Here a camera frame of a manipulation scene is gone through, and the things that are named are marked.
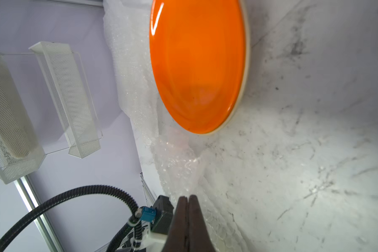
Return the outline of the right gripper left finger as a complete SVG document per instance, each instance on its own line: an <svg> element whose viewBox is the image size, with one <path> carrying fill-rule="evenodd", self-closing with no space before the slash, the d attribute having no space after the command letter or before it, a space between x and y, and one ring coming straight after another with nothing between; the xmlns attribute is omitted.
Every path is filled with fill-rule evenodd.
<svg viewBox="0 0 378 252"><path fill-rule="evenodd" d="M189 251L189 201L181 196L177 202L168 238L162 252Z"/></svg>

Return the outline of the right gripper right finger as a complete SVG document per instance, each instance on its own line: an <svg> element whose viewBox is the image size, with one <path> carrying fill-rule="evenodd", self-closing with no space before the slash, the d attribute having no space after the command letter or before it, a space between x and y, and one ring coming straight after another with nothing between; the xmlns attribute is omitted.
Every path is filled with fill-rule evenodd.
<svg viewBox="0 0 378 252"><path fill-rule="evenodd" d="M189 252L215 252L196 195L189 197Z"/></svg>

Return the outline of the orange dinner plate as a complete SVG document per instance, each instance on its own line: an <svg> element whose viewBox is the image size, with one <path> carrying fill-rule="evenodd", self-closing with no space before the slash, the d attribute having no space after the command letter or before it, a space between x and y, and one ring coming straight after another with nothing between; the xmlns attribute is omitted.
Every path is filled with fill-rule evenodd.
<svg viewBox="0 0 378 252"><path fill-rule="evenodd" d="M195 134L222 128L248 73L243 1L153 1L149 43L158 92L176 123Z"/></svg>

